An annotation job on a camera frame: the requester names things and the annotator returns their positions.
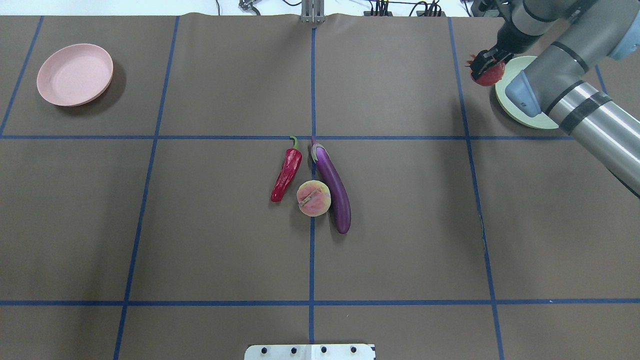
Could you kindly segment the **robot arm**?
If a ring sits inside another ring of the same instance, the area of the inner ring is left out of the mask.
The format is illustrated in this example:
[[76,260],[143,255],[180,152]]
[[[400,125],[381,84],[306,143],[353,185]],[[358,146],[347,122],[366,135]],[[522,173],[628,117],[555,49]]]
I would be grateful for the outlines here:
[[506,86],[505,95],[526,116],[546,114],[634,196],[639,195],[639,121],[610,96],[583,80],[605,58],[621,60],[639,47],[637,0],[476,0],[494,5],[504,23],[496,44],[478,52],[471,78],[480,82],[522,54],[558,19],[567,29]]

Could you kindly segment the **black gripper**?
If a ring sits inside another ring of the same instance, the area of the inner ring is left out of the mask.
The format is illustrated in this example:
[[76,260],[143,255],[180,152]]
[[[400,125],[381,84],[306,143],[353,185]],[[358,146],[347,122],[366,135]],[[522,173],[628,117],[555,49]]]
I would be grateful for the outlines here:
[[473,80],[478,80],[492,68],[492,65],[500,63],[507,64],[511,59],[511,52],[498,48],[496,45],[489,50],[478,52],[472,57],[471,62],[469,63],[471,78]]

